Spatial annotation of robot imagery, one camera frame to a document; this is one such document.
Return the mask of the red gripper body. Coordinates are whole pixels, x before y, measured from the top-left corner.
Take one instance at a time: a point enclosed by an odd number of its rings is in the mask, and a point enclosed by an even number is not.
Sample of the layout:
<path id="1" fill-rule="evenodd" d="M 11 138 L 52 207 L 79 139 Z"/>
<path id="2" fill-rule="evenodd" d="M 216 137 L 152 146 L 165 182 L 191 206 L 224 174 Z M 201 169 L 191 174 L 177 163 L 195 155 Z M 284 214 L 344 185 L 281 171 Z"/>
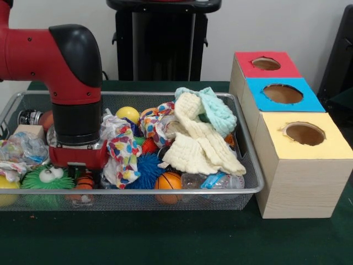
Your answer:
<path id="1" fill-rule="evenodd" d="M 87 169 L 103 169 L 109 159 L 107 140 L 85 146 L 50 145 L 49 158 L 57 167 L 85 166 Z"/>

